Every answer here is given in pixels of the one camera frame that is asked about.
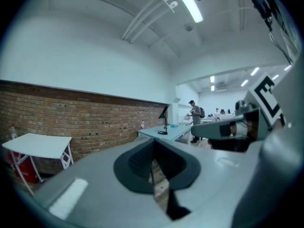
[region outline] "cable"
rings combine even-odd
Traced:
[[[287,61],[289,62],[289,64],[293,63],[293,60],[290,58],[290,56],[281,48],[281,46],[279,45],[279,43],[277,43],[276,39],[274,38],[274,36],[272,35],[271,32],[269,32],[269,36],[270,36],[270,40],[272,41],[272,43],[284,54],[284,56],[286,57]]]

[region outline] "black monitor stand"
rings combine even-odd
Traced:
[[[159,132],[157,132],[158,134],[168,135],[168,132],[167,132],[167,116],[166,116],[167,109],[168,109],[168,107],[166,106],[164,108],[164,110],[162,111],[161,115],[159,116],[159,118],[164,118],[165,119],[164,129],[166,129],[166,131],[159,131]]]

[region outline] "white pipe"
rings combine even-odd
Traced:
[[[156,0],[150,0],[140,11],[139,13],[135,16],[135,18],[132,20],[132,22],[129,24],[128,28],[125,30],[122,39],[124,39],[125,35],[128,33],[129,29],[132,27],[134,22],[141,16],[141,14],[151,5],[155,2]]]
[[[133,31],[135,31],[137,29],[137,27],[141,24],[141,22],[143,22],[145,18],[147,18],[153,11],[155,11],[162,5],[163,1],[167,2],[168,0],[159,1],[148,12],[146,12],[144,15],[142,15],[139,18],[139,20],[137,20],[137,22],[134,24],[134,26],[129,30],[129,32],[125,35],[124,39],[127,40],[128,37],[133,33]]]
[[[154,21],[158,20],[161,16],[165,15],[167,12],[169,12],[171,9],[175,8],[177,6],[177,2],[173,1],[170,3],[169,8],[166,8],[165,10],[161,11],[158,15],[156,15],[154,18],[149,20],[130,40],[130,43],[132,44]]]

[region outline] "ceiling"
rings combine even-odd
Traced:
[[[271,78],[279,75],[278,78],[274,79],[274,83],[277,84],[289,71],[284,71],[286,67],[287,65],[261,67],[254,76],[251,76],[250,74],[255,68],[250,68],[246,70],[215,75],[214,83],[211,83],[210,77],[208,77],[192,81],[188,83],[188,86],[190,86],[196,92],[203,94],[210,93],[212,85],[215,86],[214,93],[224,91],[248,90],[261,77],[263,73],[268,73]],[[245,86],[241,87],[242,83],[245,80],[248,80],[248,83]]]
[[[77,9],[100,17],[109,24],[115,25],[121,36],[134,16],[150,0],[97,0],[99,5],[93,5],[88,0],[48,0],[44,6],[49,10]],[[195,23],[182,0],[178,6],[162,16],[145,30],[135,44],[140,44],[157,54],[167,62],[181,57],[189,48],[207,44],[213,37],[221,33],[240,33],[255,28],[256,24],[264,23],[251,0],[201,0],[196,4],[201,11],[203,21]],[[160,10],[148,16],[139,26],[141,28]]]

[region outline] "brick wall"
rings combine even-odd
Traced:
[[[163,124],[164,104],[130,100],[47,87],[0,82],[1,141],[10,139],[9,126],[18,135],[38,133],[71,136],[75,161],[96,151],[133,141],[141,121],[145,127]],[[40,172],[62,170],[59,160],[36,158]]]

